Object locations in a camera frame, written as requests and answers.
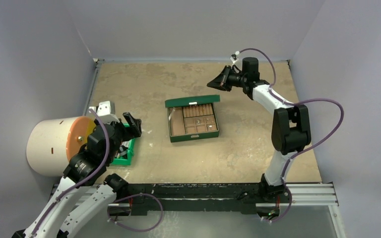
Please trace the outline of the green jewelry box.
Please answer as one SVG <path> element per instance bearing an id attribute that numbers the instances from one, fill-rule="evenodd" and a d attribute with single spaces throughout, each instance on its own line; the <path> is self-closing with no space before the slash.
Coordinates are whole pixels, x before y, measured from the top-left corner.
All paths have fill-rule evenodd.
<path id="1" fill-rule="evenodd" d="M 217 102 L 220 102 L 219 95 L 166 100 L 170 142 L 218 137 L 220 129 L 214 107 Z"/>

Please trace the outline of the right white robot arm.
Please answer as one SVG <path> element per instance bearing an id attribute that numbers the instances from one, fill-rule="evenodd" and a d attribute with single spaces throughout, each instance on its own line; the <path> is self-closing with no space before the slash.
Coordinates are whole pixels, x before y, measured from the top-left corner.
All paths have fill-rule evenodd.
<path id="1" fill-rule="evenodd" d="M 221 91 L 239 87 L 251 100 L 272 114 L 271 141 L 275 152 L 258 189 L 263 201 L 272 201 L 285 189 L 286 176 L 294 156 L 311 142 L 308 108 L 305 105 L 294 106 L 275 93 L 271 85 L 261 79 L 258 59 L 253 57 L 243 59 L 241 71 L 225 66 L 207 86 Z"/>

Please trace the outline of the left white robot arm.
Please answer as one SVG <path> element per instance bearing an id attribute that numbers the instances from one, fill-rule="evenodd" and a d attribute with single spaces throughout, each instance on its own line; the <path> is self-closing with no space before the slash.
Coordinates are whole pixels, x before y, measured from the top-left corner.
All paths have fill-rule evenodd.
<path id="1" fill-rule="evenodd" d="M 142 121 L 124 113 L 128 126 L 116 116 L 103 120 L 95 116 L 95 127 L 87 142 L 71 158 L 60 183 L 35 221 L 26 229 L 18 230 L 14 238 L 72 238 L 99 210 L 109 203 L 124 202 L 128 196 L 128 182 L 117 174 L 106 176 L 103 185 L 83 203 L 77 201 L 94 185 L 95 181 L 119 153 L 121 144 L 141 137 Z"/>

